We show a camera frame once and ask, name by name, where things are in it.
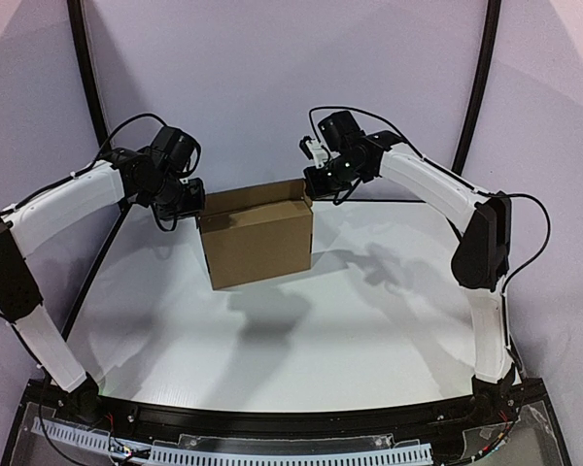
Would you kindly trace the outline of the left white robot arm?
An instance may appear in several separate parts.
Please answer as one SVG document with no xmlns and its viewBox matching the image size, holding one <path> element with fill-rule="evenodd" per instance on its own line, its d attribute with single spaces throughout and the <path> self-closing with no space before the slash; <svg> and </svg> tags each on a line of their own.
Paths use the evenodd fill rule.
<svg viewBox="0 0 583 466">
<path fill-rule="evenodd" d="M 101 151 L 86 167 L 0 212 L 0 312 L 36 362 L 67 393 L 89 376 L 45 305 L 34 260 L 86 218 L 121 203 L 151 211 L 165 233 L 198 216 L 205 188 L 195 176 L 199 142 L 165 125 L 139 150 Z"/>
</svg>

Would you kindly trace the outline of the brown cardboard box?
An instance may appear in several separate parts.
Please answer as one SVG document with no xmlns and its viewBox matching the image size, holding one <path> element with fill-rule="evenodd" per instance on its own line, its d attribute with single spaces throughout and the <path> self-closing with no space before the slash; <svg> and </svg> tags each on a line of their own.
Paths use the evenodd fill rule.
<svg viewBox="0 0 583 466">
<path fill-rule="evenodd" d="M 199 231 L 212 288 L 310 269 L 313 224 L 302 179 L 208 194 Z"/>
</svg>

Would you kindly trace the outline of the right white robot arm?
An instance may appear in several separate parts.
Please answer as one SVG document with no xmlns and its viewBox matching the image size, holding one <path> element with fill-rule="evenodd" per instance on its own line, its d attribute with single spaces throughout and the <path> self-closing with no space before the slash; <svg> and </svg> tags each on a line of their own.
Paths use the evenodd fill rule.
<svg viewBox="0 0 583 466">
<path fill-rule="evenodd" d="M 503 286 L 509 271 L 511 201 L 503 192 L 487 193 L 418 151 L 392 124 L 375 133 L 362 130 L 355 109 L 330 107 L 313 122 L 312 135 L 299 142 L 311 164 L 303 171 L 305 192 L 313 200 L 346 202 L 362 183 L 384 179 L 399 184 L 443 215 L 457 233 L 451 272 L 473 292 L 471 317 L 475 342 L 474 379 L 500 385 L 512 380 Z"/>
</svg>

